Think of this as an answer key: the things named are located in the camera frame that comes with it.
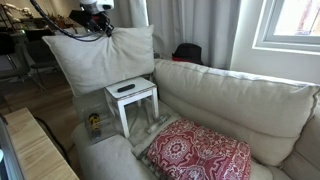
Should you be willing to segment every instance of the wooden floor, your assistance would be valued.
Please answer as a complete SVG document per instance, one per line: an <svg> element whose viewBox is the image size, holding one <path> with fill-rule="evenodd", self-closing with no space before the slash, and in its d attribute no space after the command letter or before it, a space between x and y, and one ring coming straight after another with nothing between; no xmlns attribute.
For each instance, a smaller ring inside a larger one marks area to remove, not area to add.
<svg viewBox="0 0 320 180"><path fill-rule="evenodd" d="M72 91L62 72L42 73L45 87L49 93L41 92L31 81L10 83L1 91L13 111L27 107L33 116L47 122L60 143L68 150L71 167L83 179L76 148L71 140L73 129L79 124L72 106ZM2 114L10 113L4 103L0 106Z"/></svg>

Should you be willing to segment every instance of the sofa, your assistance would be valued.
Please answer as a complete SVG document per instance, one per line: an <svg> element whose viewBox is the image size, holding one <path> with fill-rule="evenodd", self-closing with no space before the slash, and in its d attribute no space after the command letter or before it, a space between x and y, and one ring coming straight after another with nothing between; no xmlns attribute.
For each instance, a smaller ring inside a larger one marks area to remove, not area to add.
<svg viewBox="0 0 320 180"><path fill-rule="evenodd" d="M150 78L158 88L159 110L170 120L188 118L251 148L252 180L320 179L320 86L312 83L212 69L156 59ZM104 89L75 97L83 106L103 104ZM133 151L152 139L150 102L126 107L131 136L119 133L92 143L83 123L72 133L86 179L157 179Z"/></svg>

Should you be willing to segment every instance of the white side table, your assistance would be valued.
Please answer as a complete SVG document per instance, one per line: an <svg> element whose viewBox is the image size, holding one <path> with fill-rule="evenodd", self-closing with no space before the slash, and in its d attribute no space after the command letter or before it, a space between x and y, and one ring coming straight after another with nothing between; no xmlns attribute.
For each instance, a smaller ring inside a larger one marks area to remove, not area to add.
<svg viewBox="0 0 320 180"><path fill-rule="evenodd" d="M135 87L120 93L117 91L119 88L130 84L134 84ZM141 99L151 96L154 118L159 117L157 86L152 82L145 80L144 78L137 77L107 86L106 90L111 96L112 101L118 106L117 108L114 108L114 110L120 116L125 138L130 137L126 111L124 108L125 105L135 101L138 101L140 104Z"/></svg>

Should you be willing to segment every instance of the black chair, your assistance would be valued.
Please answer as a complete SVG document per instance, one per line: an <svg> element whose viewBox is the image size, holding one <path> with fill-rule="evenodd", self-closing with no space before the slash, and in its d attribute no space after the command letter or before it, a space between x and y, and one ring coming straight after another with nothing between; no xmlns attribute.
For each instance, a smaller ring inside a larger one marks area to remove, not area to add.
<svg viewBox="0 0 320 180"><path fill-rule="evenodd" d="M15 53L15 43L8 33L0 33L0 55L5 55L12 68L16 68L16 65L13 63L10 54Z"/></svg>
<svg viewBox="0 0 320 180"><path fill-rule="evenodd" d="M39 41L42 36L53 36L54 33L50 29L25 30L29 42Z"/></svg>
<svg viewBox="0 0 320 180"><path fill-rule="evenodd" d="M26 47L29 56L35 62L35 64L32 64L30 67L37 71L40 82L44 86L39 69L52 67L53 70L56 71L58 62L49 46L43 40L29 42L26 44Z"/></svg>
<svg viewBox="0 0 320 180"><path fill-rule="evenodd" d="M15 48L16 56L17 56L17 61L18 65L17 68L11 69L11 70L4 70L0 71L0 79L9 79L9 78L14 78L14 77L21 77L21 78L26 78L26 79L31 79L32 82L42 91L47 92L47 90L39 84L30 74L30 66L28 64L28 61L26 59L25 53L26 50L23 46L17 45ZM4 95L1 93L0 95L0 100L2 102L5 102L7 104L8 109L11 111L7 101L4 98Z"/></svg>

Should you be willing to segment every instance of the cable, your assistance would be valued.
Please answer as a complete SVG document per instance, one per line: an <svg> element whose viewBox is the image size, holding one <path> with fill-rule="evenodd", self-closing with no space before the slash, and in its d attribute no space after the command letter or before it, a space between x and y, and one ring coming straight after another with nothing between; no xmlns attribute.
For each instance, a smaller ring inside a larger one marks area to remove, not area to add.
<svg viewBox="0 0 320 180"><path fill-rule="evenodd" d="M78 41L82 41L82 42L93 42L93 41L96 41L98 39L100 39L107 31L108 31L108 27L112 27L110 26L109 22L107 22L107 26L105 28L104 31L101 30L101 35L95 39L92 39L92 40L85 40L85 39L81 39L81 38L85 38L85 37L89 37L89 36L92 36L92 35L96 35L98 33L88 33L86 35L82 35L82 36L76 36L64 29L61 29L58 25L56 25L48 16L45 12L43 12L43 10L41 9L41 7L39 6L39 4L35 1L35 0L30 0L31 4L34 6L34 8L39 12L39 14L52 26L54 26L55 28L57 28L61 33L63 33L64 35L68 36L68 37L71 37L73 39L76 39Z"/></svg>
<svg viewBox="0 0 320 180"><path fill-rule="evenodd" d="M69 156L68 156L68 154L67 154L67 151L64 149L64 147L62 146L62 144L58 141L57 137L52 133L52 131L51 131L50 127L48 126L48 124L47 124L44 120L42 120L42 119L40 119L40 118L38 118L38 117L35 117L35 116L34 116L34 119L36 119L37 121L41 122L41 123L47 128L47 130L48 130L50 136L52 137L52 139L56 142L56 144L57 144L57 145L60 147L60 149L62 150L62 153L63 153L63 155L64 155L67 163L69 164L69 166L71 166L71 161L70 161L70 159L69 159Z"/></svg>

